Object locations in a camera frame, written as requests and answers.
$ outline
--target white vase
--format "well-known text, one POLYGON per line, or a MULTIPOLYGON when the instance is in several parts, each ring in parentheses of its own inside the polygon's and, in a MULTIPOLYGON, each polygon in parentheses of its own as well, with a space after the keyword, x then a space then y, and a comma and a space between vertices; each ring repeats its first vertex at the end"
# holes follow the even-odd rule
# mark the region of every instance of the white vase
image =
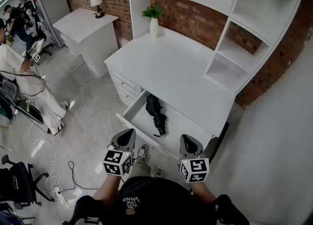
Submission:
POLYGON ((151 18, 150 34, 152 38, 156 38, 158 34, 158 21, 157 18, 151 18))

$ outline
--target green plant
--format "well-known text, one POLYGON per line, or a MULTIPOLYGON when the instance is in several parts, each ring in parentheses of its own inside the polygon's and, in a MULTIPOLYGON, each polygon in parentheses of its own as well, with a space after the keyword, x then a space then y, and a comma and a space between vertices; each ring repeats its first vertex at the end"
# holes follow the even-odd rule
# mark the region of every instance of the green plant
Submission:
POLYGON ((142 12, 142 16, 151 17, 151 18, 159 18, 161 16, 161 13, 163 11, 163 8, 160 6, 148 7, 147 10, 142 12))

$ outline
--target potted plant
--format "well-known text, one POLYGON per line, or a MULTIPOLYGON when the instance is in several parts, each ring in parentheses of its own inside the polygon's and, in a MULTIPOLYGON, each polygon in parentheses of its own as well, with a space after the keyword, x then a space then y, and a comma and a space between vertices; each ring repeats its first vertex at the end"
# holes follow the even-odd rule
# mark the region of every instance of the potted plant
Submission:
POLYGON ((158 33, 158 21, 157 19, 161 16, 163 8, 157 6, 155 8, 148 7, 147 10, 142 12, 142 16, 151 17, 150 21, 150 34, 153 38, 157 37, 158 33))

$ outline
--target marker cube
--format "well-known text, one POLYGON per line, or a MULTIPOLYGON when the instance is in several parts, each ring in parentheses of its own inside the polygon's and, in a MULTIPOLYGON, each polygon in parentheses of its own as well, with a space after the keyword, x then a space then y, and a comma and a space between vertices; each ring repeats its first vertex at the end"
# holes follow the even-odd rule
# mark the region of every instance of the marker cube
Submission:
POLYGON ((209 174, 209 158, 182 159, 180 172, 187 183, 205 181, 209 174))
POLYGON ((123 176, 130 169, 132 162, 131 152, 108 150, 103 164, 107 174, 123 176))

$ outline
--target white shirt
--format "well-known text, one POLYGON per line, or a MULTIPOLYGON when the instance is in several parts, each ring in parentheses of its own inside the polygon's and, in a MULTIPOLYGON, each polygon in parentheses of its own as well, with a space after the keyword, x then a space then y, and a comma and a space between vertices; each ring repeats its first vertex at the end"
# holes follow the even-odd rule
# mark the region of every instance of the white shirt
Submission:
MULTIPOLYGON (((0 46, 0 70, 14 74, 34 75, 35 73, 31 69, 23 73, 20 72, 23 62, 24 57, 10 48, 7 44, 2 44, 0 46)), ((17 84, 20 87, 20 93, 35 95, 43 90, 44 82, 39 78, 33 76, 16 76, 1 71, 0 74, 11 81, 16 79, 17 84)))

